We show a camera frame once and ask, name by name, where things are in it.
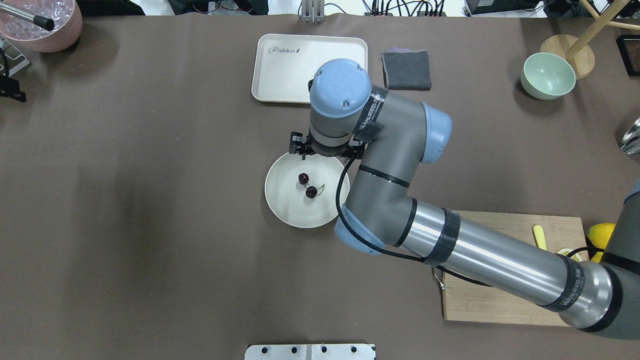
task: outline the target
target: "pink bowl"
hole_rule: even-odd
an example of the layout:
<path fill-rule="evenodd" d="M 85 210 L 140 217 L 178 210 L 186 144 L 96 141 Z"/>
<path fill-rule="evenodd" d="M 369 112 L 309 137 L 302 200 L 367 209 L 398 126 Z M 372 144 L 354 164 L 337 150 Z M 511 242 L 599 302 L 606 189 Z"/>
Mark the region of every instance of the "pink bowl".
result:
<path fill-rule="evenodd" d="M 20 38 L 17 37 L 15 33 L 10 32 L 7 26 L 10 22 L 23 20 L 16 19 L 5 13 L 0 13 L 0 32 L 14 45 L 21 45 L 40 53 L 55 53 L 56 51 L 70 47 L 76 42 L 82 32 L 82 14 L 75 0 L 57 0 L 55 2 L 61 3 L 63 6 L 71 7 L 71 16 L 58 20 L 65 22 L 55 30 L 34 39 Z M 25 2 L 24 0 L 5 0 L 5 3 L 22 8 Z"/>

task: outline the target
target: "robotic arm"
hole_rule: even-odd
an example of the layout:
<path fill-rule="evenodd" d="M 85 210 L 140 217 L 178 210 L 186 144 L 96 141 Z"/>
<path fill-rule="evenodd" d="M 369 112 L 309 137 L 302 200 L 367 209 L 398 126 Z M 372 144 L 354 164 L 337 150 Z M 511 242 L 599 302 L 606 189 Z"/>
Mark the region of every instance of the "robotic arm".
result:
<path fill-rule="evenodd" d="M 361 154 L 368 144 L 342 206 L 349 226 L 338 220 L 335 228 L 342 241 L 370 254 L 379 252 L 361 239 L 378 248 L 402 247 L 429 266 L 558 312 L 582 331 L 640 338 L 640 181 L 601 263 L 578 263 L 407 196 L 418 164 L 436 161 L 449 141 L 447 114 L 372 86 L 350 60 L 325 63 L 310 84 L 310 98 L 309 135 L 292 133 L 291 153 Z"/>

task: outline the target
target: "black strap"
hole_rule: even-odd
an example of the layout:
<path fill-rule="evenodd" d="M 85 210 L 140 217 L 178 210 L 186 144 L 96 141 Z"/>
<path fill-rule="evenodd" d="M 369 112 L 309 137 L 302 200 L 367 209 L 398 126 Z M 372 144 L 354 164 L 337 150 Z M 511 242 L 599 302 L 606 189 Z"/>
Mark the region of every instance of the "black strap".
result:
<path fill-rule="evenodd" d="M 402 179 L 398 179 L 395 176 L 391 176 L 391 175 L 386 174 L 386 173 L 384 173 L 382 171 L 377 171 L 376 169 L 370 168 L 370 167 L 365 166 L 365 165 L 360 165 L 358 167 L 358 170 L 366 171 L 366 172 L 368 172 L 368 173 L 370 173 L 372 175 L 375 175 L 375 176 L 378 176 L 378 177 L 382 177 L 385 180 L 391 181 L 392 183 L 398 184 L 400 186 L 404 186 L 405 188 L 408 188 L 409 185 L 411 185 L 411 183 L 407 183 L 406 181 L 404 181 Z"/>
<path fill-rule="evenodd" d="M 640 263 L 616 254 L 611 254 L 610 252 L 605 251 L 600 262 L 616 265 L 619 268 L 623 268 L 636 275 L 640 275 Z"/>
<path fill-rule="evenodd" d="M 356 127 L 353 130 L 355 134 L 354 139 L 360 140 L 365 143 L 372 142 L 382 129 L 384 125 L 376 122 L 382 106 L 387 100 L 387 94 L 389 90 L 374 85 L 371 88 L 369 99 L 364 105 L 362 112 L 360 112 L 360 118 L 356 123 Z"/>
<path fill-rule="evenodd" d="M 613 323 L 613 320 L 616 319 L 616 317 L 618 316 L 618 313 L 620 312 L 620 308 L 622 307 L 622 296 L 623 296 L 622 283 L 620 282 L 620 279 L 618 278 L 618 276 L 613 270 L 611 270 L 606 265 L 603 265 L 603 266 L 605 270 L 607 270 L 607 273 L 609 273 L 609 277 L 611 278 L 611 284 L 612 284 L 611 303 L 609 304 L 609 308 L 607 309 L 607 312 L 604 313 L 604 316 L 600 320 L 598 320 L 597 323 L 589 327 L 580 329 L 584 332 L 596 332 L 596 331 L 606 329 L 609 325 Z"/>
<path fill-rule="evenodd" d="M 458 235 L 460 234 L 460 215 L 447 208 L 444 210 L 444 225 L 442 226 L 442 232 L 436 241 L 436 245 L 433 250 L 424 260 L 424 263 L 436 267 L 449 259 L 453 248 L 458 241 Z"/>
<path fill-rule="evenodd" d="M 409 230 L 411 230 L 411 225 L 413 225 L 413 220 L 415 219 L 415 212 L 416 210 L 418 210 L 418 200 L 414 198 L 411 198 L 411 200 L 412 200 L 412 204 L 411 204 L 411 214 L 409 214 L 409 220 L 406 221 L 406 225 L 404 226 L 404 231 L 402 232 L 400 239 L 398 239 L 398 241 L 394 245 L 395 247 L 400 247 L 402 245 L 402 243 L 404 242 L 404 239 L 406 239 L 406 236 L 409 235 Z"/>
<path fill-rule="evenodd" d="M 584 270 L 579 262 L 569 259 L 564 255 L 560 255 L 566 267 L 566 284 L 562 294 L 549 305 L 544 305 L 547 310 L 554 311 L 556 313 L 567 310 L 573 305 L 580 297 L 582 289 L 584 288 Z"/>

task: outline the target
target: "wooden stand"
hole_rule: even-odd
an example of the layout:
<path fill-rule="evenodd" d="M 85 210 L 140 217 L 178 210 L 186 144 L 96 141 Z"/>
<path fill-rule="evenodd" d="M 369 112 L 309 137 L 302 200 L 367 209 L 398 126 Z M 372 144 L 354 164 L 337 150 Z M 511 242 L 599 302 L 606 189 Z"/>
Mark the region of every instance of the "wooden stand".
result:
<path fill-rule="evenodd" d="M 615 0 L 609 7 L 598 15 L 591 7 L 587 0 L 580 0 L 582 5 L 593 16 L 595 21 L 580 36 L 580 38 L 571 35 L 554 35 L 546 39 L 540 46 L 541 53 L 552 53 L 565 59 L 575 71 L 576 79 L 586 78 L 595 66 L 596 60 L 593 50 L 587 44 L 593 39 L 606 25 L 616 26 L 619 28 L 640 30 L 640 26 L 632 24 L 622 24 L 611 21 L 624 8 L 630 0 Z"/>

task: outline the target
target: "wooden disc base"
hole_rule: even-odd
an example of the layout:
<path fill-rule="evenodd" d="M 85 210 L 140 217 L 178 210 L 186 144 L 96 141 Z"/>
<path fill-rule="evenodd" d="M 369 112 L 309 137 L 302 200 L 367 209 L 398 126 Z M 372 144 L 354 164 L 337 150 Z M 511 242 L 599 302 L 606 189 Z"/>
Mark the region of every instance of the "wooden disc base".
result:
<path fill-rule="evenodd" d="M 593 67 L 596 65 L 596 57 L 593 54 L 593 50 L 588 45 L 585 45 L 573 59 L 567 59 L 566 52 L 577 40 L 577 37 L 571 35 L 554 35 L 542 43 L 540 52 L 556 54 L 565 59 L 571 64 L 575 71 L 575 77 L 579 80 L 586 78 L 593 71 Z"/>

